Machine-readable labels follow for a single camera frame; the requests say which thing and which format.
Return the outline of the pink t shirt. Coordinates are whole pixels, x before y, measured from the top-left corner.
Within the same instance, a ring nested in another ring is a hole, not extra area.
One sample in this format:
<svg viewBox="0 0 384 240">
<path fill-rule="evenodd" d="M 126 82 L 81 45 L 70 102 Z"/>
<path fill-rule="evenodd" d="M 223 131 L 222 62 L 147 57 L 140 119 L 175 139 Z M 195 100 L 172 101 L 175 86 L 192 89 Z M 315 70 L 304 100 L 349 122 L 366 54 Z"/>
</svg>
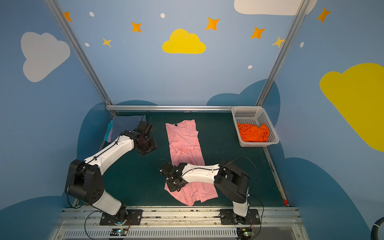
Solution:
<svg viewBox="0 0 384 240">
<path fill-rule="evenodd" d="M 184 120 L 174 125 L 166 123 L 166 130 L 173 165 L 177 166 L 180 163 L 196 166 L 205 165 L 195 120 Z M 187 206 L 193 206 L 195 202 L 203 203 L 218 197 L 215 186 L 209 183 L 188 183 L 179 192 L 171 192 L 168 186 L 165 186 L 165 190 L 176 200 Z"/>
</svg>

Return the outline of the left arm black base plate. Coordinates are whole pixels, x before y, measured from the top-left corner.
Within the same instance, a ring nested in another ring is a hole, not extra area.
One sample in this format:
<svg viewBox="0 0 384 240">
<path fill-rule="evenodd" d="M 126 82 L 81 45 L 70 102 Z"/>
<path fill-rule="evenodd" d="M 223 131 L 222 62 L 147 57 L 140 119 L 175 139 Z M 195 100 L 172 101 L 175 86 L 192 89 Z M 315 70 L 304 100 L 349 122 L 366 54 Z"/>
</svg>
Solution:
<svg viewBox="0 0 384 240">
<path fill-rule="evenodd" d="M 142 210 L 121 210 L 116 215 L 102 212 L 100 226 L 138 226 L 142 219 Z"/>
</svg>

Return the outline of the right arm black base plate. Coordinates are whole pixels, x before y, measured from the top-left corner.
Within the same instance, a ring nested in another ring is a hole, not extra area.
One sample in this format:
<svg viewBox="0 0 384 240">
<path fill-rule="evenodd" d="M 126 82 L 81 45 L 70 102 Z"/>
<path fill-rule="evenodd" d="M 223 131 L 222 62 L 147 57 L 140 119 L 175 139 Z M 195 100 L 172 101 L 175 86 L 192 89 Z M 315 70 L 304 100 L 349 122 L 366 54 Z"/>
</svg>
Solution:
<svg viewBox="0 0 384 240">
<path fill-rule="evenodd" d="M 261 215 L 258 210 L 250 209 L 245 217 L 236 215 L 233 209 L 221 209 L 219 218 L 222 225 L 260 225 Z"/>
</svg>

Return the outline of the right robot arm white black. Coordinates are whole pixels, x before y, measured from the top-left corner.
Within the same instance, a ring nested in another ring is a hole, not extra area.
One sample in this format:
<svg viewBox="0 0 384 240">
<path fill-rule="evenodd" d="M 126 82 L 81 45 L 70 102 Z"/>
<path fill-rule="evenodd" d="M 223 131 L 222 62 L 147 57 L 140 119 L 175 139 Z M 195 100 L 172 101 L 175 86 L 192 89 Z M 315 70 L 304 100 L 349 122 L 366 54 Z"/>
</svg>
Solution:
<svg viewBox="0 0 384 240">
<path fill-rule="evenodd" d="M 164 163 L 160 173 L 167 177 L 166 184 L 171 192 L 180 191 L 189 183 L 207 183 L 217 187 L 233 202 L 236 216 L 245 218 L 249 210 L 249 175 L 232 162 L 212 166 L 196 166 L 180 163 L 174 166 Z"/>
</svg>

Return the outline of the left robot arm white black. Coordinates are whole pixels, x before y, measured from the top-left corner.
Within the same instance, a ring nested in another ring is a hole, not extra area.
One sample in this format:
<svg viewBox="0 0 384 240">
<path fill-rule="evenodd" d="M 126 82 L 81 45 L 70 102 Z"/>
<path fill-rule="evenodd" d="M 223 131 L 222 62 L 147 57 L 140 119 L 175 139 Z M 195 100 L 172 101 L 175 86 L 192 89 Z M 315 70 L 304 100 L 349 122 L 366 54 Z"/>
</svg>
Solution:
<svg viewBox="0 0 384 240">
<path fill-rule="evenodd" d="M 157 149 L 151 133 L 153 126 L 140 121 L 134 130 L 126 130 L 104 149 L 83 161 L 70 163 L 65 193 L 102 213 L 101 225 L 122 226 L 129 219 L 126 205 L 105 189 L 103 175 L 126 153 L 137 150 L 140 156 Z"/>
</svg>

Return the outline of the white plastic laundry basket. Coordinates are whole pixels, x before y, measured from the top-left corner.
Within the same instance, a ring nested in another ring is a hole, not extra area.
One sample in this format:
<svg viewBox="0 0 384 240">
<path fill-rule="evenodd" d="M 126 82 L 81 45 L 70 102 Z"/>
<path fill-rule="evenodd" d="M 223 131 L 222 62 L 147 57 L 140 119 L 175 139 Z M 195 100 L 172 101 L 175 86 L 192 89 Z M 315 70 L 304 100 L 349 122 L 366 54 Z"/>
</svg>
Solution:
<svg viewBox="0 0 384 240">
<path fill-rule="evenodd" d="M 235 106 L 231 108 L 239 144 L 243 148 L 268 147 L 280 142 L 274 126 L 263 107 L 260 106 Z M 268 139 L 262 142 L 245 142 L 241 138 L 240 124 L 248 124 L 260 128 L 265 125 L 269 130 Z"/>
</svg>

